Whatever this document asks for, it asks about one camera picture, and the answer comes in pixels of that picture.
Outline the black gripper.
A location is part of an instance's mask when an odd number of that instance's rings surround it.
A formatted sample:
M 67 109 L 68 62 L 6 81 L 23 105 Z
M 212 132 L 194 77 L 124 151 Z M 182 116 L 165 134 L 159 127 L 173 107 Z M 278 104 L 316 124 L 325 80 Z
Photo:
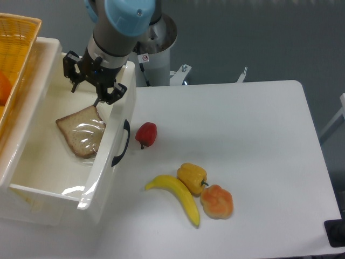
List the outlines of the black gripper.
M 87 46 L 85 53 L 79 57 L 69 51 L 63 58 L 64 76 L 72 82 L 74 93 L 80 83 L 87 81 L 95 87 L 99 102 L 113 104 L 127 92 L 127 87 L 116 81 L 116 77 L 127 61 L 126 54 L 111 53 L 98 45 Z

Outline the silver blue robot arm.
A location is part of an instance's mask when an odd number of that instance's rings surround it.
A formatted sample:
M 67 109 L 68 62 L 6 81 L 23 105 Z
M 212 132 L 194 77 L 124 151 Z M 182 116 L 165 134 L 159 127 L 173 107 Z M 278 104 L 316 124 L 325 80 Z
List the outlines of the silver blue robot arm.
M 130 53 L 149 28 L 156 1 L 86 1 L 95 27 L 83 56 L 69 51 L 63 58 L 72 92 L 83 81 L 95 87 L 97 102 L 113 104 L 127 92 L 116 81 Z

